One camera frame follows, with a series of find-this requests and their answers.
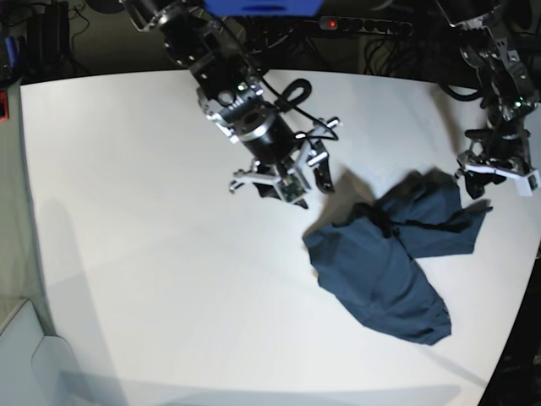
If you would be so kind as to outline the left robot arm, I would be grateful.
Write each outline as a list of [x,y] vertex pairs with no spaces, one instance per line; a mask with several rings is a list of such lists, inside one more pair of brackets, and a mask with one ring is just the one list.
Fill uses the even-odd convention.
[[515,183],[520,196],[530,197],[540,187],[540,174],[532,164],[526,117],[540,103],[540,90],[522,61],[514,33],[505,20],[500,1],[439,1],[450,27],[460,30],[460,53],[476,72],[480,88],[462,95],[440,88],[460,102],[479,101],[487,113],[481,129],[469,129],[469,147],[457,157],[458,178],[464,178],[473,199],[484,195],[488,184]]

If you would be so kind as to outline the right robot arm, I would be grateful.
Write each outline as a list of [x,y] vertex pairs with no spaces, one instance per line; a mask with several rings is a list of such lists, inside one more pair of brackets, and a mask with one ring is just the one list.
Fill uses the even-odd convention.
[[317,188],[334,192],[325,140],[338,139],[337,117],[315,118],[300,108],[312,93],[308,80],[296,79],[279,92],[267,82],[253,57],[217,16],[192,13],[199,1],[124,1],[139,32],[159,30],[170,58],[198,83],[202,113],[233,144],[252,156],[249,169],[237,170],[231,193],[251,184],[262,198],[305,206]]

